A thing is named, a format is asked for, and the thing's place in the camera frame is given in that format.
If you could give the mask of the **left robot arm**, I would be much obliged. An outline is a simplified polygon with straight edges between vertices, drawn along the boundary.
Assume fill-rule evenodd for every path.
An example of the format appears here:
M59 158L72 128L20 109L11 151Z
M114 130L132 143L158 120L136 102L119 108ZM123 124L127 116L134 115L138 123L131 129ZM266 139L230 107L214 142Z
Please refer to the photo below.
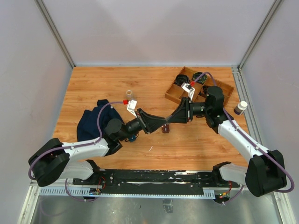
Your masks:
M61 142L50 139L28 160L28 176L38 186L45 187L59 179L82 179L94 185L100 180L98 169L88 161L91 157L105 157L122 148L121 141L128 140L138 132L152 133L166 124L163 117L140 110L128 123L118 118L109 120L99 137L81 142Z

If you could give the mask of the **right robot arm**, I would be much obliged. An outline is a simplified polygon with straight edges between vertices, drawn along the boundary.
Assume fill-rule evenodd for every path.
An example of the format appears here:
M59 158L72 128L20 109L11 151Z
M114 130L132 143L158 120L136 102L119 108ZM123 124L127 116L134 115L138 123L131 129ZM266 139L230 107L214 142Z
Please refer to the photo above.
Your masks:
M224 94L220 87L210 86L203 102L193 102L195 92L190 84L180 87L187 93L177 109L166 119L168 123L187 123L194 116L205 117L207 125L228 140L244 157L247 167L223 162L213 167L212 182L221 187L228 181L245 185L256 197L273 191L280 192L287 185L283 155L271 151L249 136L224 109Z

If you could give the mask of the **clear glass pill jar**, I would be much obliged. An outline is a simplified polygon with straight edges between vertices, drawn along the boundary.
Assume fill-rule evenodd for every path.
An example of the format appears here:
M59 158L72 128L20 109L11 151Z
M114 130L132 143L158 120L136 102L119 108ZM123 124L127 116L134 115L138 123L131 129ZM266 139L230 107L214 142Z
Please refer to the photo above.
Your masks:
M127 98L127 100L135 100L136 99L136 97L135 97L135 94L134 94L134 92L132 91L132 90L127 90L126 91L126 98Z

